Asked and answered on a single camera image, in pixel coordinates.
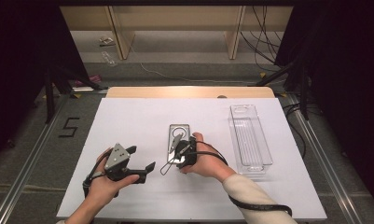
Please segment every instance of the table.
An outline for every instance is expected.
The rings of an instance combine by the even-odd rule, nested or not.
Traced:
[[[138,98],[132,98],[133,89],[110,89],[107,98],[102,100],[58,217],[70,216],[79,206],[83,200],[81,183],[96,157],[107,147],[120,142],[124,147],[137,146],[130,168],[142,169],[152,161],[157,166],[148,175],[145,184],[123,189],[97,218],[134,221],[243,220],[241,212],[216,180],[194,174],[181,175],[176,167],[172,167],[167,175],[161,175],[159,170],[166,162],[169,125],[177,122],[188,123],[192,132],[203,133],[205,142],[213,144],[227,158],[229,165],[236,168],[228,125],[229,105],[253,104],[259,113],[273,159],[267,173],[254,177],[254,180],[278,203],[290,206],[295,219],[326,218],[284,112],[269,88],[141,87],[135,88]],[[228,99],[215,99],[218,94]],[[152,98],[166,96],[170,98]]]

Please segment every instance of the person's right hand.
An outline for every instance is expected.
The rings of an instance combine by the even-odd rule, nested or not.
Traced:
[[[193,133],[196,137],[196,150],[208,151],[217,154],[213,148],[199,142],[203,142],[203,135],[201,133]],[[214,156],[201,155],[198,154],[198,159],[196,163],[192,166],[185,166],[180,170],[181,173],[195,173],[202,176],[213,177],[220,181],[221,183],[231,175],[236,174],[236,172],[228,167],[224,162]]]

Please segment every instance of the gray floor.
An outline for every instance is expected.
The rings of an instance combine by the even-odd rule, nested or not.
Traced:
[[[100,38],[101,35],[108,34],[100,32],[90,33],[90,35],[83,34],[82,40],[76,38],[76,42],[89,74],[101,75],[103,79],[101,85],[103,86],[245,86],[259,81],[261,72],[270,74],[269,71],[257,66],[253,51],[248,49],[242,41],[239,46],[238,58],[230,61],[227,59],[226,46],[221,39],[221,34],[196,32],[188,34],[140,33],[134,39],[130,58],[123,62],[117,61],[117,66],[109,67],[105,63],[97,62],[97,60],[101,60],[100,52],[103,50],[96,47],[97,36]],[[114,49],[109,48],[106,50],[117,57],[116,53],[114,54]],[[260,66],[265,68],[277,69],[276,66],[270,65],[262,58],[257,61]],[[282,79],[284,77],[270,85],[275,92],[283,92]],[[287,96],[278,97],[282,105],[290,104],[290,97]],[[66,99],[48,141],[43,147],[7,223],[56,223],[57,209],[62,202],[96,109],[103,97],[105,95],[102,93],[82,93],[78,97]],[[12,138],[16,146],[5,148],[0,153],[0,203],[18,177],[24,162],[44,129],[46,105],[43,93],[37,97],[35,104],[36,107],[31,109],[19,131]],[[341,184],[353,200],[361,223],[374,224],[373,198],[348,159],[341,155],[341,147],[326,122],[325,116],[314,104],[309,105],[309,111],[310,124],[335,168]],[[78,129],[74,137],[61,138],[60,135],[71,133],[70,130],[63,129],[67,118],[79,118],[70,123],[77,126]],[[302,133],[295,114],[289,118],[290,122]],[[302,153],[302,141],[297,133],[294,132],[294,136]],[[316,223],[348,223],[317,158],[312,152],[312,147],[309,143],[306,144],[304,161],[328,216],[327,220]],[[95,223],[117,222],[97,220]]]

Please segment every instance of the clear plastic container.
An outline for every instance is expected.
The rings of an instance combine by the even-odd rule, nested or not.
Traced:
[[[273,164],[254,105],[231,105],[229,127],[238,173],[265,174]]]

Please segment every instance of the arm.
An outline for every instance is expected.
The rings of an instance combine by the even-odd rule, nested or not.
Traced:
[[[96,172],[104,172],[106,159],[102,160],[96,169]],[[112,181],[107,176],[95,178],[91,182],[90,192],[77,210],[65,221],[66,224],[88,224],[111,200],[114,195],[133,182],[140,176],[129,175],[122,180]]]
[[[203,142],[201,133],[193,133],[197,141]],[[205,144],[198,143],[197,151],[210,151],[213,149]],[[243,175],[238,175],[220,159],[210,155],[198,155],[198,160],[193,166],[181,169],[182,173],[196,173],[202,176],[213,177],[222,183],[225,192],[232,198],[242,203],[276,204],[269,195],[254,181]],[[283,211],[252,211],[239,208],[247,223],[297,223]]]

